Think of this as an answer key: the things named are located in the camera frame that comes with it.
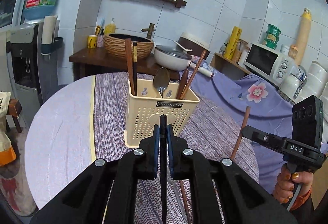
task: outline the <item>blue gripper pad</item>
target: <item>blue gripper pad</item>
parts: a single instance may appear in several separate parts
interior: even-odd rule
[[[174,176],[174,170],[173,170],[173,150],[172,150],[172,141],[171,141],[171,136],[174,136],[171,134],[171,129],[170,126],[166,127],[167,129],[167,145],[168,145],[168,153],[169,153],[169,167],[170,167],[170,175],[171,178]]]
[[[158,171],[159,126],[157,126],[155,135],[156,138],[155,138],[155,145],[154,145],[154,178],[157,177],[157,171]]]

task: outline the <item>bag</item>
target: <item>bag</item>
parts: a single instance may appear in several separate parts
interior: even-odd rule
[[[6,115],[11,93],[0,91],[0,166],[6,165],[16,159],[6,131]]]

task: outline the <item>microwave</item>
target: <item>microwave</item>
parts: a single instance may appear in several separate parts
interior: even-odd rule
[[[291,57],[259,43],[252,44],[244,65],[277,88],[289,74],[300,71]]]

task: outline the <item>yellow fingernail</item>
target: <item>yellow fingernail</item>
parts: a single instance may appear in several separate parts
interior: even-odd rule
[[[299,175],[297,172],[296,172],[296,173],[293,173],[293,174],[292,174],[292,179],[293,179],[293,180],[297,180],[297,179],[299,178],[299,176],[300,176],[300,175]]]

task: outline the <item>pink flower pattern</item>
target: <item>pink flower pattern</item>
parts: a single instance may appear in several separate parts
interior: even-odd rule
[[[265,83],[260,83],[259,85],[253,84],[248,88],[249,94],[247,95],[248,101],[254,101],[255,103],[259,103],[262,98],[266,98],[268,96],[268,92],[265,90]]]

